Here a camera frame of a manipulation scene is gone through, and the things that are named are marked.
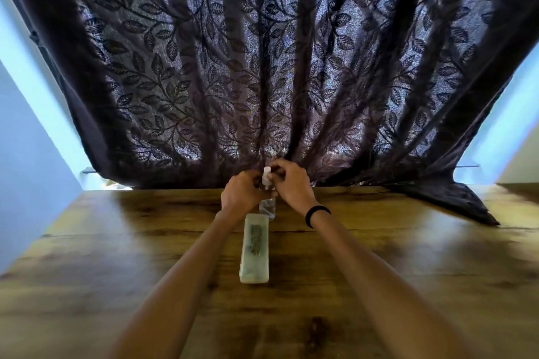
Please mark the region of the clear rectangular plastic case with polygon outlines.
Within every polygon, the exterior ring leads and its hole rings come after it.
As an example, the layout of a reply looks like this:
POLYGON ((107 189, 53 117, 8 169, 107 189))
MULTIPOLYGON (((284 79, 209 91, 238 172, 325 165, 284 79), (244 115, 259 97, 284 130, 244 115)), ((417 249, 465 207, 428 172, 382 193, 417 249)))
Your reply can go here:
POLYGON ((239 268, 242 284, 265 284, 269 281, 268 216, 246 215, 239 268))

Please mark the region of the person's right hand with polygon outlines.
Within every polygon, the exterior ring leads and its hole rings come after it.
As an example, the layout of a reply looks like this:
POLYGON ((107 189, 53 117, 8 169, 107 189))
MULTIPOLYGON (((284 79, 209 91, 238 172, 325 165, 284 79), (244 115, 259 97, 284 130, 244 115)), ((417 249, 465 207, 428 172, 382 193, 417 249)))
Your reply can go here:
POLYGON ((268 178, 273 182, 279 196, 302 217, 312 207, 319 206, 307 172, 300 165, 284 158, 270 162, 272 173, 268 178))

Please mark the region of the person's left hand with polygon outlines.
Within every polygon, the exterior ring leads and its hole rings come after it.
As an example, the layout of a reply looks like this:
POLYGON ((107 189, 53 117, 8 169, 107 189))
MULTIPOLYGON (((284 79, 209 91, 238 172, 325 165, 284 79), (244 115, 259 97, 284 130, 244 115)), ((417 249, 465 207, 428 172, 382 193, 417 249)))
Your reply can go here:
POLYGON ((241 220, 259 203, 251 203, 248 195, 248 171, 242 171, 234 175, 226 184, 221 193, 220 216, 225 216, 229 220, 241 220))

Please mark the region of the small clear spray bottle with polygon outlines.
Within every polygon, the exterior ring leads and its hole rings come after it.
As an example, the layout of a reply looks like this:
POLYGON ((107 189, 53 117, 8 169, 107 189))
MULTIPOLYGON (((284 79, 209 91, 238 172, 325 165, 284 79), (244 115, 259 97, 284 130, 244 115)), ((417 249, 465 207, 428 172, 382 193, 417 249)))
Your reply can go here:
MULTIPOLYGON (((271 172, 272 172, 272 168, 270 166, 264 167, 262 177, 261 177, 260 188, 266 192, 274 191, 273 183, 268 178, 271 172)), ((268 217, 269 221, 272 221, 275 218, 275 207, 276 207, 275 198, 272 197, 270 199, 263 199, 259 203, 259 212, 260 214, 268 217)))

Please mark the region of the person's left forearm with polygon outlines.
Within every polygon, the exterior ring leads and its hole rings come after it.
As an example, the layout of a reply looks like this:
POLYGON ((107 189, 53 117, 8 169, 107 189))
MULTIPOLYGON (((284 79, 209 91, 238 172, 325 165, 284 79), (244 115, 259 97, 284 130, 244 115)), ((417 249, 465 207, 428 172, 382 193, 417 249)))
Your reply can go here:
POLYGON ((234 227, 252 206, 225 206, 137 309, 109 359, 179 359, 234 227))

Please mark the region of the dark leaf-patterned curtain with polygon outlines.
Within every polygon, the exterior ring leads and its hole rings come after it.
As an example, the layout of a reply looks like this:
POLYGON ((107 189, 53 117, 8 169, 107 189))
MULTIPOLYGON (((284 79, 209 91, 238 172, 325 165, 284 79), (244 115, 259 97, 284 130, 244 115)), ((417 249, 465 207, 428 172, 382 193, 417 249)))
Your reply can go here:
POLYGON ((453 173, 539 0, 16 0, 91 165, 221 188, 272 158, 499 225, 453 173))

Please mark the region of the person's right forearm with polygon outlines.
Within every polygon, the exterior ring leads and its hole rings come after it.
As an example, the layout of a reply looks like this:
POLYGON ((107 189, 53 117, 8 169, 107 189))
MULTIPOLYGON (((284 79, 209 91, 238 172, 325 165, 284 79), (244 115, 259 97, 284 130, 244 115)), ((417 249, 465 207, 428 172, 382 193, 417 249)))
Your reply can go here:
POLYGON ((396 359, 476 359, 462 333, 331 214, 309 220, 396 359))

